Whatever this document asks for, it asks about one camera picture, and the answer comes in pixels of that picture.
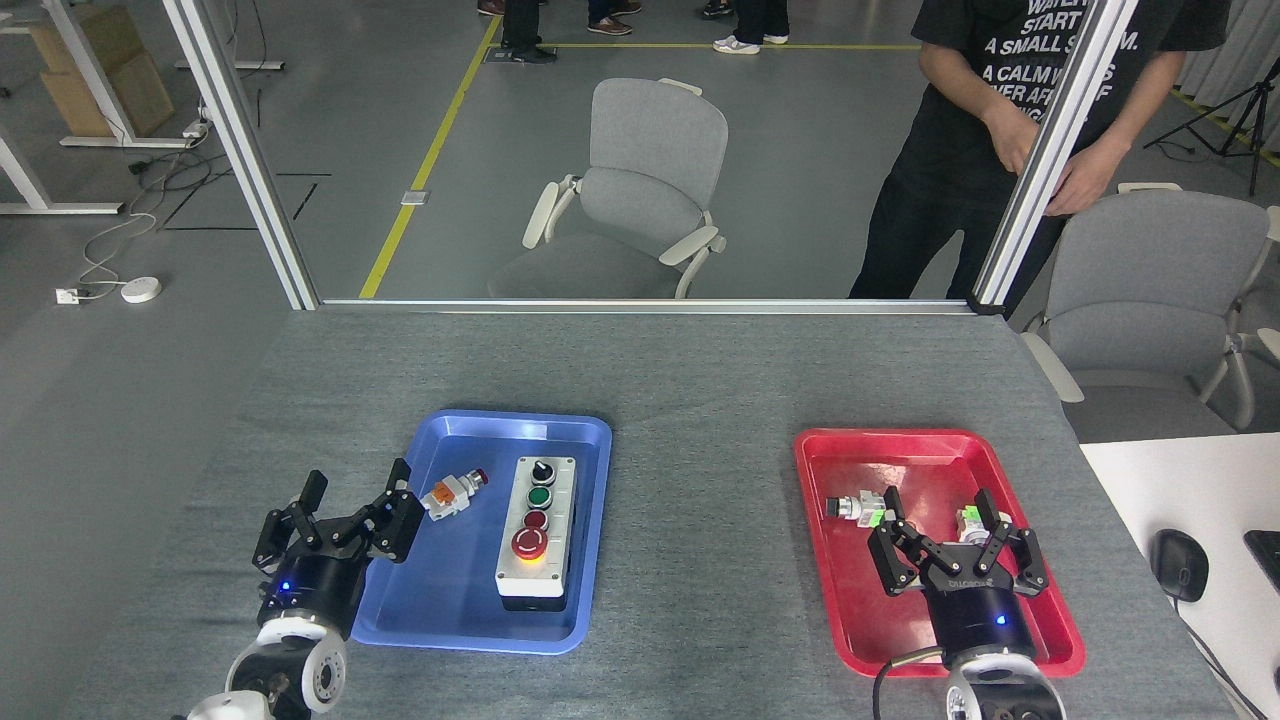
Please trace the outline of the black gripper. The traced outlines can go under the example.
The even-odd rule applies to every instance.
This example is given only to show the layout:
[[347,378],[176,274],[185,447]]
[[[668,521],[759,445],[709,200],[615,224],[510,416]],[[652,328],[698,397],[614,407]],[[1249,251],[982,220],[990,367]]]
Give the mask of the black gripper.
[[[1032,529],[996,509],[988,489],[963,510],[963,577],[951,553],[906,521],[897,487],[884,489],[884,514],[868,548],[888,596],[902,594],[923,570],[941,570],[925,574],[925,601],[945,664],[983,653],[1037,656],[1015,592],[1034,597],[1047,587],[1041,547]],[[1015,574],[998,562],[1002,550],[1012,551]]]
[[[370,556],[403,562],[425,516],[410,474],[406,460],[397,457],[374,501],[346,519],[317,520],[328,479],[312,470],[298,498],[266,515],[252,552],[252,564],[268,575],[260,585],[260,626],[275,618],[308,618],[349,639]],[[351,553],[340,555],[347,550]]]

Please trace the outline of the person's left hand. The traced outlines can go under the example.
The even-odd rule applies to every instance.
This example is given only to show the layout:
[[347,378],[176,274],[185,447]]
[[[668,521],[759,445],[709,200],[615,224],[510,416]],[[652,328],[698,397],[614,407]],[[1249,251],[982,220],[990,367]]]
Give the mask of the person's left hand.
[[1130,140],[1103,137],[1073,155],[1059,177],[1044,217],[1066,217],[1092,206],[1108,187],[1130,147]]

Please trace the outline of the person's right hand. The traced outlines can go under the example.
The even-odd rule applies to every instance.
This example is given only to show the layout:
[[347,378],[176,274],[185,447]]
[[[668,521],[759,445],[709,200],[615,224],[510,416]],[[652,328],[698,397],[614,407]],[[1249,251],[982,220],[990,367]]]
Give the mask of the person's right hand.
[[993,101],[980,113],[1005,170],[1021,176],[1041,126],[1007,99]]

